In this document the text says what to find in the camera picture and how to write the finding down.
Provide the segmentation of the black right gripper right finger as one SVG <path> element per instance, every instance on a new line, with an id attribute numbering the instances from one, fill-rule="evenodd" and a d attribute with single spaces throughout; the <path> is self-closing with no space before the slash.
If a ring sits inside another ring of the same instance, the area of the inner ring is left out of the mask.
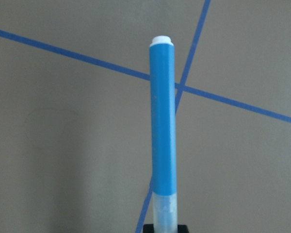
<path id="1" fill-rule="evenodd" d="M 177 233 L 189 233 L 187 225 L 178 224 Z"/>

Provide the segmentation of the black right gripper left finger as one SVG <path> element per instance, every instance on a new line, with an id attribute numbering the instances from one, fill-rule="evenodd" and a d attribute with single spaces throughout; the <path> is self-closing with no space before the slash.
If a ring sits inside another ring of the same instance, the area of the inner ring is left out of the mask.
<path id="1" fill-rule="evenodd" d="M 154 225 L 153 224 L 144 224 L 143 225 L 143 233 L 154 233 Z"/>

